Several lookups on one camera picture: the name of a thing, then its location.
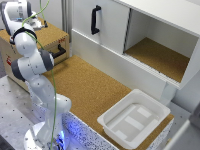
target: white plastic bin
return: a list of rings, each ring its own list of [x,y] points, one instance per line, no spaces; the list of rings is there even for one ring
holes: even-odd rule
[[[169,113],[169,108],[135,89],[101,115],[98,122],[122,147],[136,149]]]

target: robotic arm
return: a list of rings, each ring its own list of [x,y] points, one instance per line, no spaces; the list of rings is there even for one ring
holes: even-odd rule
[[[31,11],[31,4],[26,0],[2,2],[0,11],[6,31],[11,36],[10,42],[15,44],[17,51],[24,56],[12,62],[13,74],[16,78],[26,81],[31,99],[47,109],[45,124],[36,135],[37,141],[40,142],[38,145],[49,150],[54,123],[55,100],[57,100],[56,126],[53,134],[54,149],[64,150],[67,148],[65,139],[64,137],[60,139],[60,135],[63,134],[62,114],[70,110],[71,100],[60,94],[56,94],[55,99],[54,87],[46,77],[41,75],[53,69],[53,57],[48,51],[39,51],[35,39],[26,33],[28,32],[37,38],[34,30],[41,29],[43,26],[35,16],[22,27],[22,21],[35,14]]]

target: cork shelf surface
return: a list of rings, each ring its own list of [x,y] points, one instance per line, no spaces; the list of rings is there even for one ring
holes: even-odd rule
[[[52,82],[51,72],[46,72],[44,75]],[[97,122],[97,118],[130,93],[131,89],[77,56],[55,66],[54,77],[57,93],[72,100],[71,112],[120,150],[123,150],[105,134],[103,127]],[[173,116],[169,115],[137,150],[148,148],[172,119]]]
[[[126,54],[181,82],[190,59],[149,38],[128,49]]]
[[[44,20],[38,18],[41,23],[43,24]],[[38,41],[42,43],[42,46],[45,47],[49,43],[53,43],[58,39],[62,39],[65,36],[69,36],[66,32],[60,30],[59,28],[55,27],[54,25],[47,22],[48,28],[42,28],[41,30],[35,31]],[[10,36],[6,32],[6,30],[0,31],[0,37],[3,38],[5,41],[10,42]]]

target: cabinet door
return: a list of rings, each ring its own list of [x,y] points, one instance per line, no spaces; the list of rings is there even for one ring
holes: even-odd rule
[[[96,5],[96,28],[99,33],[91,34],[92,10]],[[129,18],[129,8],[112,0],[74,0],[73,29],[94,42],[119,54],[123,53]]]

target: drawer handle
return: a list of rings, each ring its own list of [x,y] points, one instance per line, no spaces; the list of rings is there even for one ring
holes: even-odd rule
[[[58,50],[59,50],[59,52],[52,54],[54,59],[63,55],[64,53],[66,53],[66,50],[64,48],[62,48],[60,44],[58,45]]]
[[[91,31],[92,31],[92,35],[98,33],[100,30],[96,28],[96,12],[101,10],[100,6],[96,6],[96,8],[94,8],[92,10],[92,25],[91,25]]]

